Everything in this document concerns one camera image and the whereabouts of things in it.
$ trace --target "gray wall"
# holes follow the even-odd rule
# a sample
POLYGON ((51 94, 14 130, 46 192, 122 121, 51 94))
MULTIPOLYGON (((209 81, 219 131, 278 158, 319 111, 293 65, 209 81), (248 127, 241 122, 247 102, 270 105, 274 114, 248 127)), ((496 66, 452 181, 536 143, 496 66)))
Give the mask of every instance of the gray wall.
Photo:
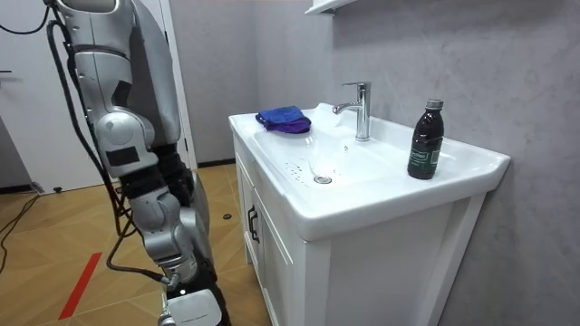
POLYGON ((172 0, 171 13, 196 158, 233 158, 227 117, 257 110, 254 7, 244 1, 172 0))
POLYGON ((15 144, 0 118, 0 187, 28 185, 31 182, 15 144))
POLYGON ((348 101, 354 90, 338 85, 368 80, 372 114, 412 126, 441 97, 448 137, 513 163, 488 196, 440 325, 580 325, 577 0, 359 0, 335 18, 304 16, 308 1, 175 10, 185 3, 172 6, 188 28, 179 49, 203 157, 220 141, 232 156, 225 126, 206 137, 227 125, 215 111, 348 101))

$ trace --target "sink drain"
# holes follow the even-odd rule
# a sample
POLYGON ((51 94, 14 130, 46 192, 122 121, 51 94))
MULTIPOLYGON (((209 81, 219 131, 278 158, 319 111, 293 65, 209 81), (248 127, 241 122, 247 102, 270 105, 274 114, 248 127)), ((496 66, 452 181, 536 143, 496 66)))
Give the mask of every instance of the sink drain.
POLYGON ((314 182, 321 185, 327 185, 333 182, 333 180, 330 177, 314 177, 314 182))

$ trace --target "door frame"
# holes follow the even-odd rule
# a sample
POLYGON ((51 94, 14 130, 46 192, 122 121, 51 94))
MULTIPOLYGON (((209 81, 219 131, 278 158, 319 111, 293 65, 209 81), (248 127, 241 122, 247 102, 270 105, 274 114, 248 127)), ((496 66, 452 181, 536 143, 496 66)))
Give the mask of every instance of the door frame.
POLYGON ((159 0, 161 4, 161 14, 163 15, 163 23, 165 25, 165 32, 171 50, 171 58, 173 59, 173 78, 175 79, 175 88, 178 95, 179 117, 181 119, 181 128, 188 148, 188 160, 191 169, 198 168, 198 161, 196 160, 196 153, 193 147, 193 137, 191 136, 191 124, 189 123, 188 101, 185 96, 185 87, 183 85, 183 77, 181 76, 181 64, 179 62, 177 39, 175 37, 175 29, 173 28, 173 17, 171 16, 171 7, 169 0, 159 0))

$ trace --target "faucet handle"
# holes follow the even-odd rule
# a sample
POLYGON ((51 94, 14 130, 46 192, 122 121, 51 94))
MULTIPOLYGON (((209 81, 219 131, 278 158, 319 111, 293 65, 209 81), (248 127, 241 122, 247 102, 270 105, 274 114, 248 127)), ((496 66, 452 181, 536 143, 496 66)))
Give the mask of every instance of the faucet handle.
POLYGON ((343 86, 356 85, 357 91, 370 91, 372 83, 370 81, 346 82, 343 86))

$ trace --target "red tape line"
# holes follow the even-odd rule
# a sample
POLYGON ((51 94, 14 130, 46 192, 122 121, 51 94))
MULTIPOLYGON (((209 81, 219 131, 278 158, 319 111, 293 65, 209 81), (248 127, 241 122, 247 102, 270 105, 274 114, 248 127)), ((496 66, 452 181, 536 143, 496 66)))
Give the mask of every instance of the red tape line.
POLYGON ((95 268, 97 268, 101 255, 102 253, 92 254, 91 259, 89 259, 89 262, 84 267, 84 271, 82 271, 79 281, 76 283, 76 286, 74 286, 71 296, 69 296, 69 300, 64 305, 63 312, 61 312, 61 316, 58 320, 67 319, 73 316, 74 310, 79 304, 82 294, 84 293, 84 290, 86 290, 95 268))

